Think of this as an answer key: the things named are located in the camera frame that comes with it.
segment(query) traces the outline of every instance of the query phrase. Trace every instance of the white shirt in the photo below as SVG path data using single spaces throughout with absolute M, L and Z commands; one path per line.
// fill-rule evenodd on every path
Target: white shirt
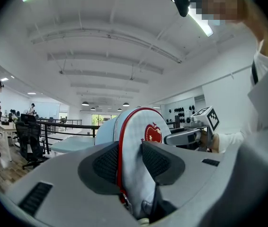
M 254 55 L 254 62 L 256 67 L 256 72 L 258 76 L 258 81 L 260 81 L 263 76 L 268 71 L 268 57 L 260 53 L 263 41 L 259 43 L 258 49 Z M 253 87 L 253 77 L 252 73 L 250 75 L 251 88 Z M 219 153 L 224 153 L 229 146 L 239 146 L 242 144 L 247 135 L 256 132 L 261 129 L 261 123 L 258 120 L 258 114 L 253 106 L 248 109 L 250 111 L 249 121 L 241 129 L 240 132 L 235 134 L 218 134 L 219 136 Z
M 33 108 L 30 108 L 29 110 L 28 110 L 28 115 L 34 115 L 34 109 Z

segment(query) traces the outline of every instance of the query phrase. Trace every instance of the desk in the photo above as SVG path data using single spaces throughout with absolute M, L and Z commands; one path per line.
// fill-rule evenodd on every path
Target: desk
M 13 123 L 11 123 L 11 122 L 9 123 L 9 125 L 3 125 L 0 122 L 0 129 L 1 129 L 1 131 L 3 131 L 3 137 L 5 139 L 4 146 L 7 148 L 9 161 L 12 161 L 9 143 L 8 143 L 8 133 L 11 135 L 13 132 L 16 132 L 16 129 L 13 128 Z
M 68 153 L 94 146 L 95 138 L 83 136 L 71 136 L 51 145 L 51 150 L 59 153 Z

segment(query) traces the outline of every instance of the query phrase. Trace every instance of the railing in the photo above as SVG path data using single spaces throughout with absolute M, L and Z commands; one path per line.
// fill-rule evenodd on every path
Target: railing
M 48 142 L 48 139 L 52 139 L 52 140 L 63 140 L 63 139 L 59 139 L 59 138 L 54 138 L 54 137 L 49 137 L 49 133 L 50 135 L 53 134 L 66 134 L 66 135 L 81 135 L 81 136 L 91 136 L 93 138 L 95 138 L 96 136 L 96 130 L 99 129 L 100 126 L 92 126 L 92 125 L 75 125 L 75 124 L 65 124 L 65 123 L 53 123 L 53 122 L 46 122 L 43 121 L 45 119 L 42 120 L 37 120 L 36 123 L 38 123 L 40 125 L 41 128 L 41 133 L 40 136 L 45 138 L 45 144 L 46 144 L 46 149 L 47 149 L 47 153 L 50 154 L 50 148 L 49 145 L 52 145 L 51 143 Z M 70 129 L 92 129 L 92 134 L 77 134 L 77 133 L 66 133 L 66 132 L 62 132 L 62 131 L 52 131 L 49 130 L 48 127 L 58 127 L 58 128 L 70 128 Z
M 60 123 L 64 125 L 81 125 L 82 120 L 72 120 L 72 119 L 44 119 L 44 118 L 36 118 L 37 121 L 42 121 L 42 122 L 49 122 L 49 123 Z M 68 129 L 73 129 L 74 126 L 68 128 L 68 127 L 57 127 L 56 125 L 54 126 L 49 126 L 51 127 L 51 132 L 57 133 L 61 131 L 67 131 Z M 41 130 L 45 129 L 45 125 L 41 125 Z

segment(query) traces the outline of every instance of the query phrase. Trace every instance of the wooden floor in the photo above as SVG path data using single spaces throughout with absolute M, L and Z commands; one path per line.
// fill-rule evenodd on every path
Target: wooden floor
M 32 167 L 22 169 L 22 165 L 26 164 L 27 161 L 20 155 L 19 148 L 10 147 L 12 157 L 12 162 L 10 162 L 7 150 L 3 146 L 4 139 L 0 136 L 0 192 L 5 192 L 10 185 L 32 170 Z

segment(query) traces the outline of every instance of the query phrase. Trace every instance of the black strap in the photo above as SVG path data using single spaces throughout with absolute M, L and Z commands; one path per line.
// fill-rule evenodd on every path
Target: black strap
M 255 61 L 253 61 L 253 64 L 252 64 L 252 76 L 253 76 L 253 80 L 254 80 L 254 85 L 256 85 L 258 83 L 258 76 L 257 76 L 257 72 L 256 72 Z

